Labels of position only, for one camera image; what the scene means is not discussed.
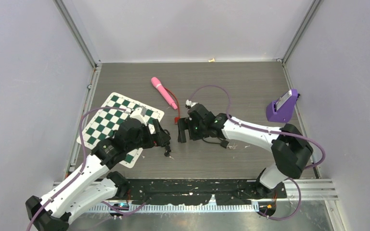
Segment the black headed keys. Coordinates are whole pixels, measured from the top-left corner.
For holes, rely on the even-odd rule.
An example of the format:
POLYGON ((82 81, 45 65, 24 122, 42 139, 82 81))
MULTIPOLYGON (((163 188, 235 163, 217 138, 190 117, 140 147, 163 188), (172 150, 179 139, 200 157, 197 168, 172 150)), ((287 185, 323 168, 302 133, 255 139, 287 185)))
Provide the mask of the black headed keys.
POLYGON ((166 145, 166 146, 165 146, 164 156, 165 156, 165 157, 168 157, 168 158, 171 158, 171 159, 174 159, 174 158, 171 156, 171 154, 170 154, 171 152, 172 152, 172 150, 171 150, 170 145, 166 145))

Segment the green white chessboard mat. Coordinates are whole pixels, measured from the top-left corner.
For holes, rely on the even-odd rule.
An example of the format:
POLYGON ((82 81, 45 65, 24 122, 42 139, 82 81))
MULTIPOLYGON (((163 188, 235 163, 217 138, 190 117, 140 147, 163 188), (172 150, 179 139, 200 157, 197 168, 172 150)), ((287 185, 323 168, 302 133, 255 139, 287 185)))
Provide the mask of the green white chessboard mat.
POLYGON ((101 105, 89 123, 82 129, 82 137, 77 137, 79 144, 84 143, 85 147, 92 150, 98 142, 107 139, 118 130, 120 125, 130 118, 130 114, 138 107, 143 107, 145 113, 143 118, 151 134, 155 133, 153 121, 161 121, 164 117, 162 110, 146 105, 122 94, 113 92, 101 105))

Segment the red cable padlock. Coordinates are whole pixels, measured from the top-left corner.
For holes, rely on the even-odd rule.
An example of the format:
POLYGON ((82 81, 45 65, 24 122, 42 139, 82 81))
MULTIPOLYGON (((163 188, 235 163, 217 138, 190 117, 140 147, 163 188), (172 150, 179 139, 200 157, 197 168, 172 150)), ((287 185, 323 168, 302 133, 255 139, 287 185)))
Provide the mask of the red cable padlock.
POLYGON ((180 115, 180 104, 179 104, 179 101, 178 101, 177 97, 175 96, 175 94, 173 94, 173 92, 172 92, 172 91, 170 91, 170 90, 169 90, 169 89, 167 89, 167 88, 165 88, 165 90, 168 92, 168 94, 169 94, 170 96, 172 96, 172 97, 174 98, 175 103, 176 103, 176 105, 177 105, 177 113, 178 113, 178 116, 177 116, 177 117, 175 117, 175 119, 174 119, 174 123, 175 123, 175 125, 177 125, 177 124, 178 124, 178 121, 181 119, 181 115, 180 115))

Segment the pink toy microphone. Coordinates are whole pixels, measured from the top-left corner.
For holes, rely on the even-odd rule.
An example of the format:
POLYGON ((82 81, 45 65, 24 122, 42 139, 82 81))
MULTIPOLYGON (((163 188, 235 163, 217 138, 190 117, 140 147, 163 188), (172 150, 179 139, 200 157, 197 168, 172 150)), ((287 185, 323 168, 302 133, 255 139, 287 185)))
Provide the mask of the pink toy microphone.
POLYGON ((151 84, 159 91, 162 97, 166 100, 169 106, 174 110, 178 109, 178 106, 165 87, 162 85, 161 81, 157 77, 151 78, 151 84))

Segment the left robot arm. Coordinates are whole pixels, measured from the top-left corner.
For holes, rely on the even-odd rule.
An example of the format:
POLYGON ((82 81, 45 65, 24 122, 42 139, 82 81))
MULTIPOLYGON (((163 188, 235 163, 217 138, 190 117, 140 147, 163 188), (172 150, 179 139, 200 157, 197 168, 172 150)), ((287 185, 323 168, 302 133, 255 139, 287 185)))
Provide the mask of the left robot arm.
POLYGON ((135 118, 124 121, 111 137, 97 143, 91 154, 69 177, 47 194, 31 196, 26 201, 30 224, 38 231, 65 231, 82 214, 100 202, 128 194, 128 182, 112 168, 136 149, 165 147, 170 135, 153 120, 154 132, 148 124, 135 118))

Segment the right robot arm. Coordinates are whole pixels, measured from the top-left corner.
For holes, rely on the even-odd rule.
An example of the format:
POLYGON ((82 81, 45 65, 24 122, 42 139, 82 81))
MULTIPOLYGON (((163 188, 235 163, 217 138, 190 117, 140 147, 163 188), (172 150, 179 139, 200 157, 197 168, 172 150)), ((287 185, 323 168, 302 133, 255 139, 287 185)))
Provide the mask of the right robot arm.
POLYGON ((284 180, 298 179, 306 168, 313 148, 298 128, 292 124, 283 127, 266 127, 242 121, 226 113, 214 115, 202 104, 188 108, 188 116, 177 121, 178 141, 220 138, 243 141, 269 151, 274 163, 265 168, 253 183, 257 198, 269 197, 284 180))

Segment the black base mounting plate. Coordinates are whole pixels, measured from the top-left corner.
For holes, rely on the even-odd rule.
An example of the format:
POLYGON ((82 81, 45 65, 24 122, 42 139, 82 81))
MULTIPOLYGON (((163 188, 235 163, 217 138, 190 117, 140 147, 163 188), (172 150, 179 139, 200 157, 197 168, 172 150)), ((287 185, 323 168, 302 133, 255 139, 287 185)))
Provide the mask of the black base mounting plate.
POLYGON ((283 183, 271 192, 259 194, 255 180, 247 179, 129 179, 130 198, 135 204, 247 205, 252 200, 286 199, 283 183))

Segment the black cable padlock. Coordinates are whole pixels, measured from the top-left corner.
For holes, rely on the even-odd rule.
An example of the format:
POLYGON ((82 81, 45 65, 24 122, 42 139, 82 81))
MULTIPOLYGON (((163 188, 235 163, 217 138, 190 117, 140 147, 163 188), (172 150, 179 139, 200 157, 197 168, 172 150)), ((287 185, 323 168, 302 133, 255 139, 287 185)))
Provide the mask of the black cable padlock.
POLYGON ((229 141, 227 141, 226 139, 222 139, 220 137, 218 137, 218 139, 219 141, 215 142, 215 141, 208 141, 205 138, 202 138, 202 141, 208 144, 220 145, 222 148, 227 149, 229 146, 229 141))

